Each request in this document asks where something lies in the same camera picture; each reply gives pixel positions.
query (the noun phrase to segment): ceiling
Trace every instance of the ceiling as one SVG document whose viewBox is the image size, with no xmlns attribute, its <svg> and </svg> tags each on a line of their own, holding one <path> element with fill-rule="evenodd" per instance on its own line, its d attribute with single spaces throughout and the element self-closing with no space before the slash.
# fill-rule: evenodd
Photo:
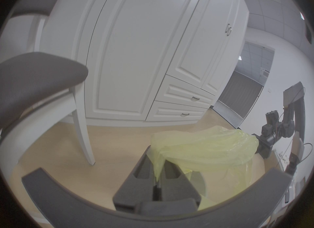
<svg viewBox="0 0 314 228">
<path fill-rule="evenodd" d="M 305 21 L 292 0 L 245 0 L 249 9 L 247 26 L 277 35 L 314 60 L 314 43 L 305 36 Z"/>
<path fill-rule="evenodd" d="M 250 42 L 245 42 L 241 53 L 242 60 L 238 60 L 235 71 L 265 86 L 267 78 L 261 75 L 261 69 L 270 71 L 273 64 L 273 57 L 274 51 Z"/>
</svg>

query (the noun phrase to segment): drawer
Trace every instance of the drawer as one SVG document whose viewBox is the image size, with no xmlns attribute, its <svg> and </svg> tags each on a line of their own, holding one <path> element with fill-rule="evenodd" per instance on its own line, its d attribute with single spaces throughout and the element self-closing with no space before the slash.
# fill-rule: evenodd
<svg viewBox="0 0 314 228">
<path fill-rule="evenodd" d="M 214 97 L 205 90 L 165 75 L 155 100 L 208 109 Z"/>
<path fill-rule="evenodd" d="M 154 101 L 146 121 L 199 120 L 206 110 L 206 108 Z"/>
</svg>

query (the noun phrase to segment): cabinet handle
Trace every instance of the cabinet handle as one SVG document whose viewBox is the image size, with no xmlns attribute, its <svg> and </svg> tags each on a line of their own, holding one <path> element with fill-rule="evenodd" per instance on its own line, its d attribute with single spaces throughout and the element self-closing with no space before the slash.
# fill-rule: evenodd
<svg viewBox="0 0 314 228">
<path fill-rule="evenodd" d="M 226 27 L 226 32 L 225 32 L 225 33 L 228 32 L 229 28 L 230 28 L 230 24 L 227 25 L 227 27 Z"/>
<path fill-rule="evenodd" d="M 192 101 L 198 101 L 199 100 L 199 98 L 197 98 L 197 97 L 192 97 L 192 99 L 191 99 Z"/>
<path fill-rule="evenodd" d="M 231 34 L 231 31 L 232 31 L 232 27 L 230 27 L 230 30 L 229 30 L 227 36 L 229 36 Z"/>
</svg>

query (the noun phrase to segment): metal handle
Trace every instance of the metal handle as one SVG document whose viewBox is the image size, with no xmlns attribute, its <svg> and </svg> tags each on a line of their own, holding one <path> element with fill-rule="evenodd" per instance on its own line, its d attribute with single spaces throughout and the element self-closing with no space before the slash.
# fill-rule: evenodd
<svg viewBox="0 0 314 228">
<path fill-rule="evenodd" d="M 227 36 L 229 36 L 231 34 L 231 31 L 232 31 L 232 27 L 230 27 L 230 30 L 229 30 Z"/>
<path fill-rule="evenodd" d="M 191 99 L 192 101 L 198 101 L 199 100 L 199 98 L 197 98 L 197 97 L 192 97 L 192 99 Z"/>
<path fill-rule="evenodd" d="M 228 32 L 229 28 L 230 28 L 230 24 L 227 25 L 227 27 L 226 27 L 226 32 L 225 32 L 225 33 Z"/>
</svg>

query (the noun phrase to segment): yellow plastic bag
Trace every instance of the yellow plastic bag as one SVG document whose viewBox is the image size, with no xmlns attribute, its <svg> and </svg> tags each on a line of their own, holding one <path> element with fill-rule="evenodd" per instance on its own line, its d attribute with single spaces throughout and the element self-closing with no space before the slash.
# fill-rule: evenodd
<svg viewBox="0 0 314 228">
<path fill-rule="evenodd" d="M 158 180 L 165 160 L 177 164 L 184 173 L 226 170 L 249 162 L 257 146 L 255 136 L 239 129 L 228 130 L 215 126 L 194 133 L 155 133 L 147 156 L 154 165 Z"/>
</svg>

